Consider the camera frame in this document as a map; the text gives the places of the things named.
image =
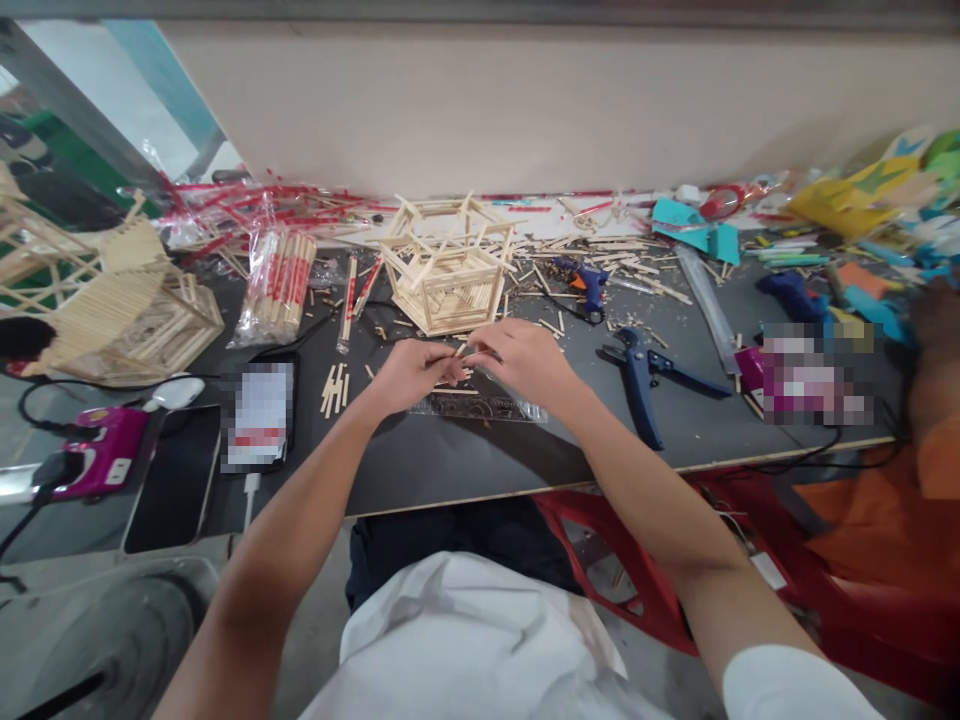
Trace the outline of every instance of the wooden lantern model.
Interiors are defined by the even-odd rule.
[[[516,271],[510,265],[516,223],[472,194],[463,200],[400,200],[380,241],[393,301],[427,336],[492,323],[504,273]]]
[[[155,383],[184,370],[223,330],[213,293],[171,264],[148,218],[128,217],[88,242],[23,199],[0,172],[0,311],[37,317],[57,333],[24,375]]]

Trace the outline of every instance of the glue gun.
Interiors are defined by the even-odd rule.
[[[553,263],[561,270],[576,273],[579,284],[576,282],[571,284],[574,287],[579,287],[586,291],[587,302],[583,306],[586,312],[601,312],[603,310],[603,291],[600,290],[600,288],[607,284],[607,278],[610,277],[610,273],[604,270],[598,270],[591,265],[578,265],[573,260],[567,260],[562,257],[555,257]]]
[[[773,295],[787,311],[793,322],[832,323],[833,315],[827,298],[811,296],[807,292],[803,276],[796,270],[767,275],[757,281],[757,290]]]
[[[730,397],[733,392],[694,375],[654,350],[647,350],[634,328],[620,328],[615,336],[625,346],[624,350],[604,345],[603,351],[621,363],[624,370],[624,385],[637,435],[654,450],[663,450],[663,438],[653,417],[650,388],[660,384],[658,375],[666,375],[691,390],[717,398]]]

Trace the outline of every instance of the metal ruler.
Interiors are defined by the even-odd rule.
[[[509,396],[486,397],[483,395],[427,395],[408,411],[414,415],[440,415],[441,417],[473,418],[474,420],[507,420],[509,422],[532,422],[544,424],[550,418],[539,405],[514,400]]]

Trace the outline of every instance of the black tabletop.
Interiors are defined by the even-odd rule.
[[[786,322],[777,302],[762,295],[754,282],[764,274],[756,264],[737,269],[726,284],[716,288],[719,303],[734,332],[745,343],[761,329],[761,323]],[[691,294],[679,270],[666,271],[664,283]],[[200,357],[195,372],[223,372],[248,360],[259,348],[225,350],[232,337],[243,294],[238,281],[217,279],[208,283],[215,289],[226,323],[226,331]],[[319,412],[321,394],[332,363],[345,362],[350,372],[350,395],[356,397],[368,384],[364,369],[376,371],[385,361],[392,344],[404,337],[416,337],[415,330],[393,323],[403,315],[389,304],[389,289],[381,280],[376,303],[367,306],[354,326],[350,352],[335,349],[339,318],[319,328],[300,348],[300,376],[297,388],[295,440],[286,464],[264,475],[255,498],[259,511],[319,444],[336,418],[325,420]],[[573,299],[561,302],[574,303]],[[669,296],[651,297],[626,288],[611,288],[607,300],[613,320],[641,320],[668,345],[652,340],[650,347],[681,363],[696,374],[717,383],[732,381],[721,369],[717,351],[698,305],[687,306]],[[330,309],[317,302],[308,307],[314,317],[304,317],[301,334],[323,323]],[[542,297],[515,297],[511,316],[538,319],[556,325],[557,311]],[[560,340],[566,357],[578,375],[596,391],[627,427],[633,420],[627,406],[619,367],[598,353],[603,344],[617,344],[605,324],[589,326],[570,315],[565,319],[566,337]],[[373,328],[384,327],[389,340],[376,336]],[[889,353],[879,352],[866,362],[876,392],[893,408],[899,408],[902,373]],[[474,376],[483,394],[503,395],[507,391],[493,380]],[[557,388],[558,393],[564,388]],[[44,392],[56,393],[54,390]],[[220,402],[222,391],[215,382],[208,385],[198,402]],[[664,439],[661,455],[678,470],[711,465],[758,462],[768,456],[799,454],[830,441],[832,430],[791,425],[765,425],[744,400],[730,397],[715,400],[664,379],[653,389],[652,402]],[[115,398],[105,401],[115,403]],[[83,406],[56,397],[49,412],[56,419],[68,419]],[[876,425],[844,429],[844,443],[877,444],[890,432],[878,419]],[[151,422],[144,440],[143,457],[138,459],[131,481],[120,493],[95,505],[60,503],[45,508],[30,528],[10,549],[5,562],[117,548],[120,545],[133,502],[157,434],[158,419]],[[28,443],[21,462],[39,462],[56,448],[53,438],[35,437]],[[637,469],[638,476],[643,469]],[[395,512],[443,503],[468,502],[550,488],[589,483],[590,468],[568,431],[555,419],[547,424],[458,420],[438,416],[399,415],[389,418],[377,431],[364,454],[348,515]],[[214,482],[205,534],[217,535],[243,529],[245,509],[243,479],[218,477]],[[0,508],[0,534],[6,533],[24,512],[22,506]]]

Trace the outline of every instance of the phone screen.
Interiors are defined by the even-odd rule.
[[[219,405],[167,414],[127,525],[124,552],[180,547],[197,538],[219,449]]]
[[[224,473],[269,472],[293,441],[296,361],[291,355],[249,363],[231,378],[233,412],[224,419]]]

